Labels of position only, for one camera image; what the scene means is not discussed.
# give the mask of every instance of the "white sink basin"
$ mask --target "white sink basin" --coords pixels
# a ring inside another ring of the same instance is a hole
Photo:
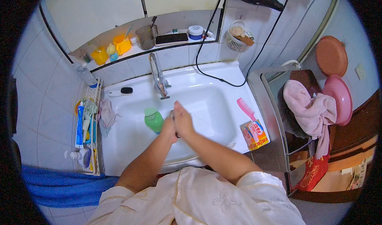
[[[238,62],[211,63],[199,67],[209,74],[225,78],[232,83],[239,84],[244,80]],[[242,97],[255,111],[256,118],[259,118],[264,125],[247,84],[234,88],[198,74],[193,66],[165,71],[164,75],[172,85],[172,88],[167,89],[170,98],[165,100],[160,100],[160,95],[155,93],[151,75],[105,88],[105,98],[111,100],[112,108],[118,115],[110,134],[101,141],[106,175],[119,176],[125,167],[156,138],[157,135],[144,123],[146,107],[157,108],[165,118],[172,110],[174,102],[178,100],[191,113],[198,133],[222,145],[236,142],[233,149],[241,153],[249,150],[241,134],[240,125],[250,121],[250,118],[240,110],[236,100]],[[134,94],[120,97],[107,96],[108,91],[125,86],[132,87]],[[195,160],[196,156],[194,151],[182,139],[179,139],[172,145],[163,168],[172,165],[170,170],[174,170],[173,165],[175,168],[180,168],[190,163],[200,164],[200,161]]]

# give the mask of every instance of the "green bottle cap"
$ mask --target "green bottle cap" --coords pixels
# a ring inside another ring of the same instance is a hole
[[[147,116],[149,119],[153,119],[152,115],[154,115],[158,110],[153,107],[145,108],[144,115]]]

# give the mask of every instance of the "chrome faucet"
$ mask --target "chrome faucet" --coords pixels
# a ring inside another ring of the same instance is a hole
[[[149,54],[150,68],[152,77],[154,79],[154,89],[162,95],[161,100],[168,99],[170,96],[167,95],[167,88],[170,88],[171,85],[165,79],[162,73],[162,69],[155,58],[155,54]]]

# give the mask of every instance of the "plastic basket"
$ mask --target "plastic basket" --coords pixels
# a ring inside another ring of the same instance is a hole
[[[238,20],[235,20],[234,22],[232,22],[232,24],[229,28],[231,28],[235,24],[240,24],[243,27],[246,34],[248,34],[250,36],[253,35],[252,32],[245,30],[245,23],[241,19],[238,19]],[[229,49],[231,49],[234,52],[238,52],[238,53],[243,53],[250,48],[250,46],[246,45],[244,42],[233,37],[230,33],[230,30],[227,31],[227,34],[225,36],[225,44],[227,45],[227,47]]]

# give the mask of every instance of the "toothpaste tube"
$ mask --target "toothpaste tube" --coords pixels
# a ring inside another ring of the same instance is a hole
[[[74,147],[83,148],[83,130],[82,130],[82,119],[84,116],[84,103],[81,102],[78,106],[78,120],[77,120],[77,132],[76,132],[76,144]]]

